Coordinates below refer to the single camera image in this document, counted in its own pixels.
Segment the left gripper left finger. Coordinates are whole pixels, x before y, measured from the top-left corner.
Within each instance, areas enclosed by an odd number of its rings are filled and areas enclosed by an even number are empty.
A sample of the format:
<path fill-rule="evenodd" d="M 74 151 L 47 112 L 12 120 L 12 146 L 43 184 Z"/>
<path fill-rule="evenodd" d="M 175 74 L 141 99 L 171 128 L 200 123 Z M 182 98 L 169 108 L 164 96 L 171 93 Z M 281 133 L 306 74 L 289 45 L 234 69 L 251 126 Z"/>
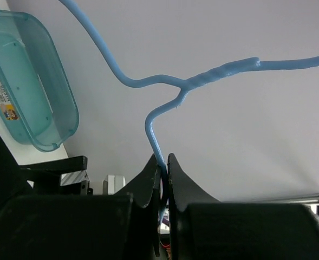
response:
<path fill-rule="evenodd" d="M 160 167 L 143 170 L 113 195 L 33 195 L 0 212 L 0 259 L 155 259 Z"/>

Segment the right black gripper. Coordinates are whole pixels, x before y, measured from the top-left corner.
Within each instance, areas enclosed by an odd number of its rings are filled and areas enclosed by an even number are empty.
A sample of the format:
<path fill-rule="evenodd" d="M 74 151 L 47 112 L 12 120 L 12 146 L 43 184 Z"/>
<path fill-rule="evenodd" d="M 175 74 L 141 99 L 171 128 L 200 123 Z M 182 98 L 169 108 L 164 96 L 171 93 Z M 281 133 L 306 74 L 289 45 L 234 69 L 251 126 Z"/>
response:
<path fill-rule="evenodd" d="M 81 155 L 19 168 L 37 194 L 90 195 L 87 165 L 88 158 Z"/>

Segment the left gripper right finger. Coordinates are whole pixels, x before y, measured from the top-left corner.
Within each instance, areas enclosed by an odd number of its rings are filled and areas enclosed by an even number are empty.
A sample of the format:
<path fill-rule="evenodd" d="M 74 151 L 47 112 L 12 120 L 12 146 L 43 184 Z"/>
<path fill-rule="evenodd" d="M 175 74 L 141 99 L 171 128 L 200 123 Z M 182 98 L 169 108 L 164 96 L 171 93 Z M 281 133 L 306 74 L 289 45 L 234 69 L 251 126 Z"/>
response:
<path fill-rule="evenodd" d="M 319 259 L 319 216 L 302 204 L 222 203 L 168 156 L 173 259 Z"/>

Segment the light blue wire hanger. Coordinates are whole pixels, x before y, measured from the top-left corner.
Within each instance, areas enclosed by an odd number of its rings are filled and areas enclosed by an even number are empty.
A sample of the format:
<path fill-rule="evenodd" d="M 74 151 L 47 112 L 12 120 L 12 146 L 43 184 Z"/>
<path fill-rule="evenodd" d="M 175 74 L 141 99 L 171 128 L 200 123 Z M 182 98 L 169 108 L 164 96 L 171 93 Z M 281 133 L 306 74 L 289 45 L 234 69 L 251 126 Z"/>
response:
<path fill-rule="evenodd" d="M 164 220 L 164 212 L 168 202 L 168 170 L 153 130 L 153 122 L 155 118 L 180 106 L 190 91 L 226 77 L 246 72 L 300 70 L 319 67 L 319 56 L 298 60 L 279 61 L 262 61 L 257 57 L 249 57 L 225 63 L 219 67 L 215 67 L 203 73 L 189 77 L 188 79 L 181 79 L 165 74 L 152 75 L 142 79 L 132 79 L 121 70 L 102 36 L 82 9 L 74 1 L 60 1 L 60 3 L 64 5 L 82 25 L 105 59 L 105 62 L 109 66 L 111 72 L 123 85 L 139 89 L 155 84 L 165 84 L 180 89 L 177 97 L 152 110 L 146 116 L 144 124 L 147 139 L 161 169 L 160 177 L 162 181 L 162 197 L 158 213 L 158 226 L 160 226 Z"/>

